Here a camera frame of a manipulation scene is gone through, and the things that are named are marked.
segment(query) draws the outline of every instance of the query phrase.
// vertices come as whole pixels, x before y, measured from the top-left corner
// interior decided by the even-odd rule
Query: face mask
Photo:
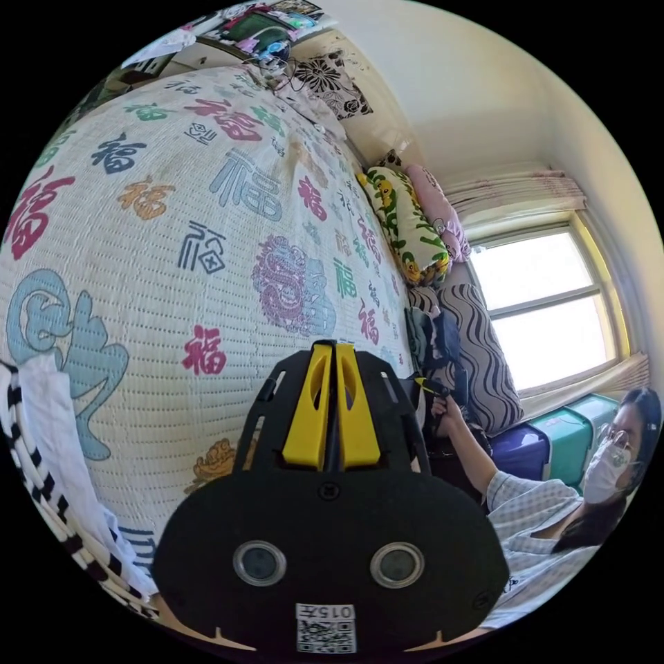
[[[631,453],[623,447],[626,442],[624,432],[618,432],[600,444],[585,474],[583,497],[587,503],[603,503],[618,492],[618,478],[631,463]]]

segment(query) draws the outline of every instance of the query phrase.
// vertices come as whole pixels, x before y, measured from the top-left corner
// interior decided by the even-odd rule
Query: wavy striped cushion
[[[461,336],[461,364],[468,372],[468,405],[486,434],[494,436],[521,421],[521,399],[477,288],[472,284],[441,290],[413,288],[409,299],[411,306],[422,311],[440,306],[454,314]],[[435,371],[434,376],[449,387],[454,384],[451,367]]]

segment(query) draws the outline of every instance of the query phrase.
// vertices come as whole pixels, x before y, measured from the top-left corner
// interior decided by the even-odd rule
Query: window frame
[[[609,262],[600,252],[590,228],[584,223],[579,215],[575,212],[567,212],[563,214],[542,214],[517,219],[506,219],[495,224],[494,229],[495,230],[491,228],[490,224],[484,225],[482,228],[474,229],[472,236],[469,238],[471,248],[478,246],[492,248],[536,237],[546,237],[563,232],[569,233],[581,255],[586,269],[588,270],[592,284],[577,290],[570,290],[565,293],[560,293],[559,295],[543,297],[521,304],[514,304],[498,309],[489,309],[487,307],[489,318],[492,321],[500,320],[501,318],[512,317],[529,311],[538,311],[558,304],[573,302],[577,299],[598,296],[606,310],[608,319],[608,330],[605,334],[605,342],[612,345],[615,355],[613,360],[609,360],[597,367],[592,367],[591,369],[574,374],[573,376],[567,376],[544,385],[519,390],[519,396],[521,398],[537,396],[574,385],[577,382],[601,374],[629,357],[630,343],[627,322],[625,320],[620,294],[616,293],[615,286],[613,285],[611,275],[608,271]],[[603,269],[593,256],[600,257],[604,262]],[[472,257],[467,262],[467,266],[471,281],[481,294],[484,306],[486,306],[481,282],[472,265]],[[614,292],[613,297],[609,292],[610,290],[613,290]]]

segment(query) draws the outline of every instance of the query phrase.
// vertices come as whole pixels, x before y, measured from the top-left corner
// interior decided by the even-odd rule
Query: teal storage box
[[[595,454],[595,451],[597,450],[602,429],[610,425],[614,420],[619,405],[620,404],[617,401],[609,399],[607,396],[602,396],[601,394],[589,394],[587,397],[568,406],[571,411],[581,415],[581,417],[585,417],[593,428],[593,440],[588,452],[588,458],[584,465],[584,470],[587,468],[591,456]]]
[[[593,441],[590,421],[569,408],[561,408],[530,424],[549,441],[551,464],[545,479],[560,479],[568,486],[578,486]]]

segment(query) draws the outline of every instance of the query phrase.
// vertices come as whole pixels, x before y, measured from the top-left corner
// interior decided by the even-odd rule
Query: white wall
[[[385,78],[437,178],[543,156],[544,92],[518,47],[410,0],[317,4]]]
[[[555,74],[499,35],[410,0],[320,0],[385,78],[427,166],[450,174],[553,162],[586,192],[638,300],[664,397],[664,250],[645,195],[599,119]]]
[[[537,63],[551,110],[546,151],[588,196],[602,232],[621,253],[635,287],[653,388],[664,398],[664,246],[652,209],[627,158],[606,127],[569,86]],[[614,279],[623,278],[613,273]]]

